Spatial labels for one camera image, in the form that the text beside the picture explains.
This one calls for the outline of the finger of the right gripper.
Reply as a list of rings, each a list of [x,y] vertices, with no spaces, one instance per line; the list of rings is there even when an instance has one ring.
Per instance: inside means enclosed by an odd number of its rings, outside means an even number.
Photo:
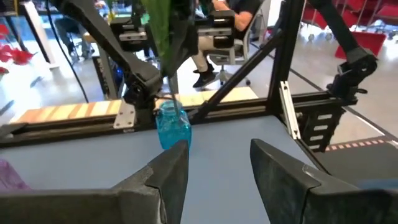
[[[167,51],[167,76],[173,77],[181,64],[198,53],[198,34],[195,16],[188,17],[173,12],[169,20],[169,48]]]

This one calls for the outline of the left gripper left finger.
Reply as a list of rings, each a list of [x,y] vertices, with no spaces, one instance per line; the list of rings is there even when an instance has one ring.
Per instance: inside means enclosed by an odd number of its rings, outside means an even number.
[[[115,185],[122,222],[180,224],[188,162],[188,142],[180,140]]]

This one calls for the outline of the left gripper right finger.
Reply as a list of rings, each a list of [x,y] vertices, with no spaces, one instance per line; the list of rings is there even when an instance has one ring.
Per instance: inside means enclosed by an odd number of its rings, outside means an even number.
[[[250,160],[271,223],[328,223],[333,219],[330,201],[316,203],[310,197],[357,189],[260,139],[251,140]]]

